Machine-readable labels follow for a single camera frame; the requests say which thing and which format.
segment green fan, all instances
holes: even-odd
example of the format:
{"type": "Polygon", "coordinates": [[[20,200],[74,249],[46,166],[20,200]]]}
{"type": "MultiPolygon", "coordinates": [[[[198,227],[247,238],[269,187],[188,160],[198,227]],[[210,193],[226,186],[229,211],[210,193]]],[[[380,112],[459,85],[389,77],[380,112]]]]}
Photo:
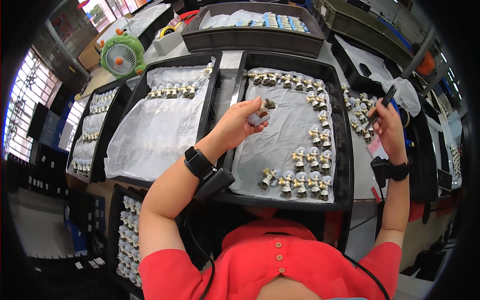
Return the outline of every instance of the green fan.
{"type": "Polygon", "coordinates": [[[112,73],[117,79],[132,77],[144,72],[144,47],[140,40],[133,35],[116,30],[117,36],[100,41],[102,67],[112,73]]]}

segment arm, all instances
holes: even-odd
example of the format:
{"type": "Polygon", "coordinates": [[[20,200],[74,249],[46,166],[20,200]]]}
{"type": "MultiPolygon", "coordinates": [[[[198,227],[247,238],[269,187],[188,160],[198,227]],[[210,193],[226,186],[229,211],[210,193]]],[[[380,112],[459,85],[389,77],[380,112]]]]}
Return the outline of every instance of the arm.
{"type": "MultiPolygon", "coordinates": [[[[261,132],[267,122],[253,127],[247,117],[262,104],[260,97],[232,105],[216,127],[194,147],[213,164],[227,150],[238,146],[253,133],[261,132]]],[[[163,249],[185,251],[174,218],[192,199],[199,180],[180,157],[154,182],[148,191],[139,220],[140,257],[163,249]]]]}
{"type": "MultiPolygon", "coordinates": [[[[376,108],[379,118],[373,129],[379,135],[385,152],[388,154],[392,165],[407,163],[407,153],[400,116],[392,104],[384,107],[381,101],[376,108]]],[[[385,201],[382,226],[375,241],[375,247],[384,242],[393,242],[402,248],[403,237],[408,223],[410,210],[409,176],[402,181],[388,180],[387,196],[385,201]]]]}

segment person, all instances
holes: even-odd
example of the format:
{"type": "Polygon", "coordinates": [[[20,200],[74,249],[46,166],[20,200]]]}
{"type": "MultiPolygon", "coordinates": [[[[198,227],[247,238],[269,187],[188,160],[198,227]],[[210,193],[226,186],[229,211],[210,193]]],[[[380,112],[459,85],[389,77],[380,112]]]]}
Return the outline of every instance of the person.
{"type": "MultiPolygon", "coordinates": [[[[260,105],[259,97],[232,105],[194,148],[213,164],[248,135],[261,134],[267,122],[253,127],[246,121],[260,105]]],[[[399,115],[392,104],[384,107],[381,101],[375,109],[380,117],[373,128],[390,163],[407,163],[399,115]]],[[[191,201],[198,183],[181,157],[154,182],[144,199],[139,272],[147,300],[199,299],[207,286],[212,268],[201,273],[194,267],[174,220],[191,201]]],[[[408,211],[408,176],[401,181],[390,179],[380,232],[371,252],[359,261],[381,282],[390,298],[396,289],[408,211]]],[[[205,299],[384,298],[372,277],[291,220],[254,220],[233,229],[221,246],[205,299]]]]}

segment red shirt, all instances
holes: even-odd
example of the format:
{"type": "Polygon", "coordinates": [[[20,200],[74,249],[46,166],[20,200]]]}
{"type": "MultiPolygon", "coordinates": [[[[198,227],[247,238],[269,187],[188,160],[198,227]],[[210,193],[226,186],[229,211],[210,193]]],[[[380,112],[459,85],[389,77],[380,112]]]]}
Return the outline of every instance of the red shirt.
{"type": "MultiPolygon", "coordinates": [[[[390,298],[396,290],[401,252],[398,245],[386,242],[359,261],[380,280],[390,298]]],[[[177,249],[152,253],[139,266],[147,300],[198,299],[211,270],[200,273],[188,254],[177,249]]],[[[316,241],[301,224],[280,219],[253,221],[225,236],[205,299],[255,299],[279,274],[303,283],[322,299],[384,299],[375,281],[354,268],[340,251],[316,241]]]]}

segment hand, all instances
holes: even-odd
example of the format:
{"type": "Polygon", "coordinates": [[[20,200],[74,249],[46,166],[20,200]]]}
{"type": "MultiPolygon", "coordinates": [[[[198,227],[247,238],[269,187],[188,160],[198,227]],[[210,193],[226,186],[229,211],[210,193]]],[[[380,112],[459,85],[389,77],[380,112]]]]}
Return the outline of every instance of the hand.
{"type": "Polygon", "coordinates": [[[380,98],[375,106],[368,112],[370,117],[377,110],[379,118],[373,124],[373,130],[380,137],[382,146],[388,154],[390,163],[400,165],[407,162],[407,153],[405,151],[405,138],[403,135],[402,121],[392,103],[388,107],[382,105],[380,98]]]}
{"type": "Polygon", "coordinates": [[[220,119],[218,124],[209,133],[217,146],[226,152],[237,147],[247,136],[261,132],[268,126],[265,121],[258,127],[254,127],[247,122],[247,117],[260,109],[262,99],[260,97],[254,100],[242,101],[232,105],[220,119]]]}

